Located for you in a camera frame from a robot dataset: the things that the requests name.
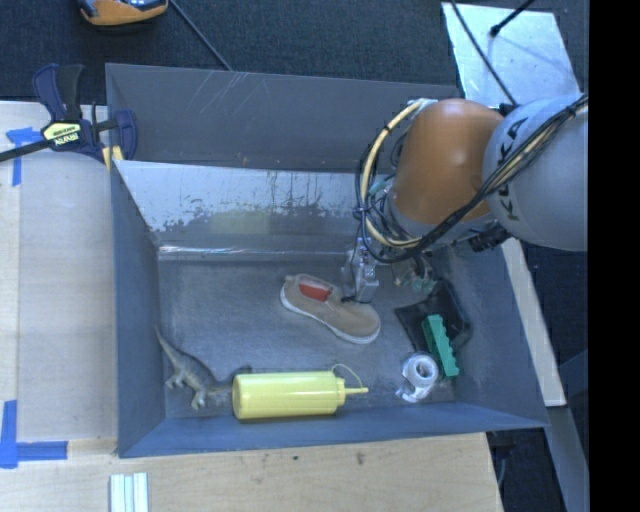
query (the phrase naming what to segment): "tape roll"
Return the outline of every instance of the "tape roll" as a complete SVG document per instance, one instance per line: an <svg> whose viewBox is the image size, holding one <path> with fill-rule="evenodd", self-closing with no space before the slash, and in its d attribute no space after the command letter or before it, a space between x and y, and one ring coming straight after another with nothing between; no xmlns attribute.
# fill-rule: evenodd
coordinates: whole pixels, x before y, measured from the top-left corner
<svg viewBox="0 0 640 512"><path fill-rule="evenodd" d="M413 390L405 387L398 390L398 395L407 402L416 403L431 392L440 377L440 370L431 356L413 354L404 362L402 375L409 381Z"/></svg>

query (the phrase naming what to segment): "shoe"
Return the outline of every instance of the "shoe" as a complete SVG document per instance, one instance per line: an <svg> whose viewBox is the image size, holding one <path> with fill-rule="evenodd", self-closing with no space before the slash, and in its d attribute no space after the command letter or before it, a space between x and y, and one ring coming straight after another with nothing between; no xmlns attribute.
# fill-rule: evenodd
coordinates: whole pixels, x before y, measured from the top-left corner
<svg viewBox="0 0 640 512"><path fill-rule="evenodd" d="M280 301L290 311L311 317L351 343L371 343L380 333L380 317L369 304L342 302L340 289L307 274L287 276Z"/></svg>

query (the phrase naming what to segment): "red shoe tongue label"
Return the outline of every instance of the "red shoe tongue label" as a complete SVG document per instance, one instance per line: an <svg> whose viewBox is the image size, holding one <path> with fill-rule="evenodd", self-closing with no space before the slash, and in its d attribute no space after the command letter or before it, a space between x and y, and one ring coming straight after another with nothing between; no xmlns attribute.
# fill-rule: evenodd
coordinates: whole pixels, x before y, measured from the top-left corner
<svg viewBox="0 0 640 512"><path fill-rule="evenodd" d="M329 298L329 295L331 295L331 288L318 287L305 283L300 283L299 288L302 295L320 302L325 302Z"/></svg>

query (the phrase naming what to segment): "blue clamp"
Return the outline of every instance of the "blue clamp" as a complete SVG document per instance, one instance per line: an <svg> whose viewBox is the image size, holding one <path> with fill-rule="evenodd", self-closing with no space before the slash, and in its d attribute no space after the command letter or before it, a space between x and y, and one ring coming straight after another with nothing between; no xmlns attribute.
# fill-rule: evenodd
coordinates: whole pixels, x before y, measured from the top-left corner
<svg viewBox="0 0 640 512"><path fill-rule="evenodd" d="M53 151L73 151L107 164L106 146L100 141L100 133L110 130L118 131L122 157L127 160L133 158L138 138L131 110L119 110L113 119L98 123L94 105L92 121L82 118L77 88L83 70L84 66L81 65L49 64L34 75L33 88L38 101L49 112L51 122L40 130L41 140L0 153L0 162L49 148Z"/></svg>

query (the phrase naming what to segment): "black floor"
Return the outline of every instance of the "black floor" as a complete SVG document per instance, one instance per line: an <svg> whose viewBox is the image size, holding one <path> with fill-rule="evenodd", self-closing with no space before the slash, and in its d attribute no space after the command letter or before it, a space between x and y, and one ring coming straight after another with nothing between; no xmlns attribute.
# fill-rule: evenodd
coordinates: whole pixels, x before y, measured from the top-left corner
<svg viewBox="0 0 640 512"><path fill-rule="evenodd" d="M236 71L458 85L435 0L177 3ZM516 8L523 2L458 3ZM528 8L554 13L578 84L587 90L589 0L538 0ZM87 104L106 103L105 62L224 69L173 7L144 31L115 35L90 27L76 0L0 0L0 47L2 100L33 100L31 78L52 62L86 66L79 99ZM527 244L525 254L562 365L587 348L587 254ZM573 397L571 409L588 461L588 396ZM542 431L508 432L490 441L497 447L507 512L565 510Z"/></svg>

